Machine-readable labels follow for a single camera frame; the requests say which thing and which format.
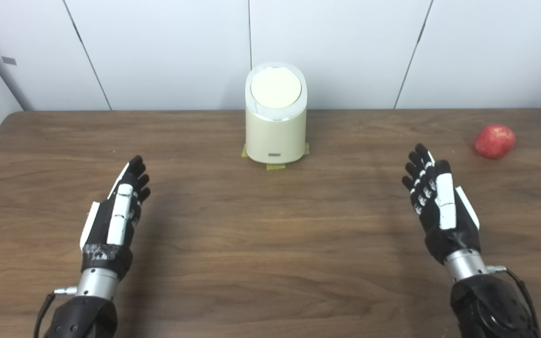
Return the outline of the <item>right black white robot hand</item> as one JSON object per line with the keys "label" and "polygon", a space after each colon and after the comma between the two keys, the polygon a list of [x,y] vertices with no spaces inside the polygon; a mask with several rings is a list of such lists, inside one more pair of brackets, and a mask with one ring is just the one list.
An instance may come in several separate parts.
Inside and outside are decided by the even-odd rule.
{"label": "right black white robot hand", "polygon": [[461,186],[455,186],[447,160],[434,160],[431,152],[417,144],[404,167],[402,184],[425,231],[430,255],[444,263],[459,250],[481,251],[479,219]]}

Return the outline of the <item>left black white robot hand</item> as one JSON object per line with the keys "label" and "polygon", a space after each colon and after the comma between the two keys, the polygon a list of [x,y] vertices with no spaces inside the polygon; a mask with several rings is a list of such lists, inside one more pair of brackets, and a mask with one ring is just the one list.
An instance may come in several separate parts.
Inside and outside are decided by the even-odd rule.
{"label": "left black white robot hand", "polygon": [[135,229],[151,194],[149,181],[144,159],[137,155],[126,163],[107,199],[92,203],[79,242],[81,272],[106,269],[122,280],[130,271]]}

